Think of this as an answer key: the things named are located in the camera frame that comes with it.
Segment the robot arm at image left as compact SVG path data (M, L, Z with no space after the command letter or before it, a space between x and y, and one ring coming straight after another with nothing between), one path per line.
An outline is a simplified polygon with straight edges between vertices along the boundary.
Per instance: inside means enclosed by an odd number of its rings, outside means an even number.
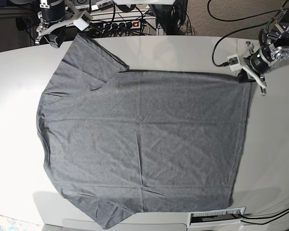
M73 13L68 11L66 0L41 0L36 29L35 44L40 45L45 39L54 48L59 48L66 38L66 26L72 23Z

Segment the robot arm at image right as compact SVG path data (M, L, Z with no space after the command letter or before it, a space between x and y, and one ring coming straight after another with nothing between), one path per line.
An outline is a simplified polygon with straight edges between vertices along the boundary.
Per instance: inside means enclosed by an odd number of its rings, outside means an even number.
M289 58L289 7L281 7L280 13L259 32L260 47L247 58L239 69L239 83L256 82L262 96L266 95L265 75L277 68L279 62Z

